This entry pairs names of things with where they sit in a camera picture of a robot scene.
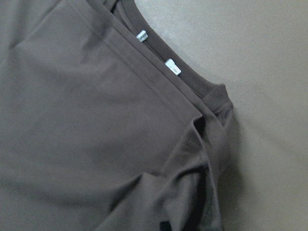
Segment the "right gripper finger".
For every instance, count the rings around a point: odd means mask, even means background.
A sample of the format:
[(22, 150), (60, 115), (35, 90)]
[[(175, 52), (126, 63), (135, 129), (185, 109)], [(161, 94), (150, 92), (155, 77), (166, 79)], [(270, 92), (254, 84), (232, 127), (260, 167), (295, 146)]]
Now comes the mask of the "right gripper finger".
[(159, 224), (160, 231), (171, 231), (171, 225), (169, 221), (161, 221)]

